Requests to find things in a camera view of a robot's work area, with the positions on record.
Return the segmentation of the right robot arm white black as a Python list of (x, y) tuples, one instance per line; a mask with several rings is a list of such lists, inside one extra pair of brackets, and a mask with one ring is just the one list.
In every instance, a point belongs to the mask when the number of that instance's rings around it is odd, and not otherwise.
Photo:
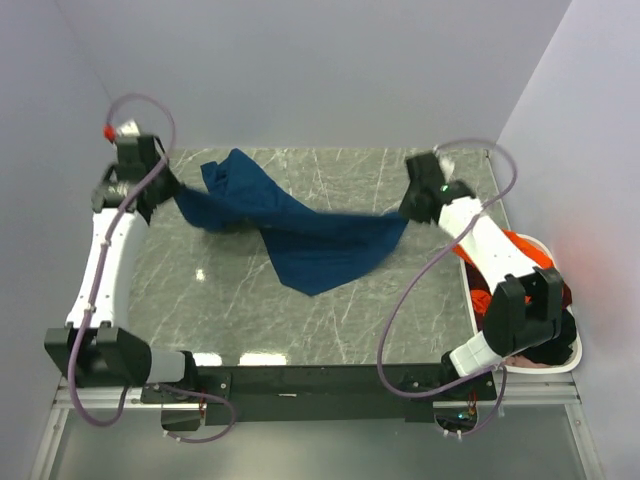
[(399, 213), (457, 239), (489, 288), (483, 329), (441, 358), (440, 390), (460, 399), (473, 388), (474, 374), (560, 336), (564, 281), (555, 267), (522, 252), (465, 182), (448, 180), (435, 152), (411, 156), (405, 165), (409, 185)]

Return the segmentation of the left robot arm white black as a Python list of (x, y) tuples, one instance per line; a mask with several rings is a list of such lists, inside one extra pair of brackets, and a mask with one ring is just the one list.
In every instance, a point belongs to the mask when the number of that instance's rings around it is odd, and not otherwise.
[(119, 136), (115, 147), (92, 194), (92, 242), (77, 298), (64, 325), (47, 330), (44, 348), (76, 388), (164, 383), (186, 402), (200, 388), (192, 356), (152, 348), (128, 321), (136, 257), (154, 211), (175, 196), (178, 182), (157, 136)]

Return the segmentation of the blue t shirt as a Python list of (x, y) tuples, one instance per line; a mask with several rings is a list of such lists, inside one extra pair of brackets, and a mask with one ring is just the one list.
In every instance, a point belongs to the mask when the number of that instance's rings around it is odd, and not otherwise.
[(286, 193), (247, 154), (234, 148), (200, 167), (204, 191), (183, 185), (175, 202), (185, 221), (210, 233), (257, 229), (280, 283), (315, 296), (378, 268), (407, 227), (383, 215), (315, 211)]

